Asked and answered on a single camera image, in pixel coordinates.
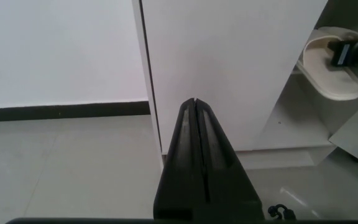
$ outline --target black cable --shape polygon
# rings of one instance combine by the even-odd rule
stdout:
[[[283,214],[281,214],[281,212],[278,211],[279,208],[284,209]],[[285,205],[282,204],[278,204],[276,206],[270,206],[267,212],[270,214],[272,218],[277,217],[275,218],[275,220],[282,220],[283,216],[285,220],[296,220],[296,216],[293,210],[288,209]]]

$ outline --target black baseboard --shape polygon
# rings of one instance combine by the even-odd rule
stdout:
[[[92,103],[87,105],[26,106],[0,108],[0,121],[94,118],[150,114],[149,102]]]

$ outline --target shelf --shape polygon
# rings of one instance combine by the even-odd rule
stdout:
[[[254,150],[332,146],[328,138],[329,131],[291,76]]]

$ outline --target gray floor tile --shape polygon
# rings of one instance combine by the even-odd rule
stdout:
[[[0,223],[24,215],[59,128],[57,121],[0,122]]]
[[[26,216],[152,218],[155,152],[150,116],[65,119]]]
[[[247,173],[264,212],[269,206],[282,203],[302,220],[358,220],[358,163],[340,149],[316,167]]]

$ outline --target white wall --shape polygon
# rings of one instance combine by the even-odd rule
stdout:
[[[0,107],[147,100],[130,1],[0,0]]]

